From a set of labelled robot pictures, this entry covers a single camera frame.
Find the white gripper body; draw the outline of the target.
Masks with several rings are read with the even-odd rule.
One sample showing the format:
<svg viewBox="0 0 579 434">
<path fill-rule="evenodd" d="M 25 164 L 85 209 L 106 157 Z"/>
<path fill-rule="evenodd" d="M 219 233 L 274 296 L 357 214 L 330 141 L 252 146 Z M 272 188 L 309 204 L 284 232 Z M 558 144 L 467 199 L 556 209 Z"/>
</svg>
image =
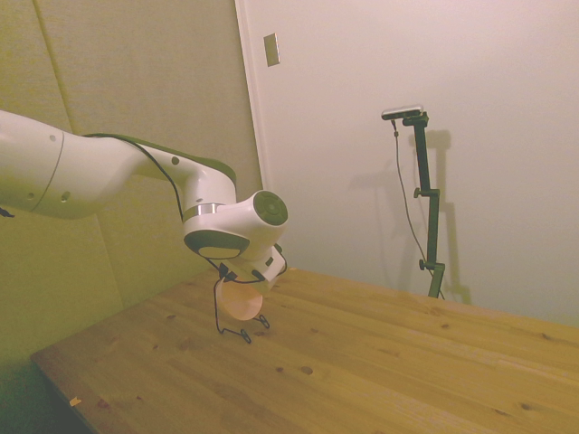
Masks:
<svg viewBox="0 0 579 434">
<path fill-rule="evenodd" d="M 252 263 L 251 274 L 257 279 L 253 286 L 260 294 L 265 295 L 286 270 L 287 261 L 282 254 L 282 248 L 275 244 L 262 259 Z"/>
</svg>

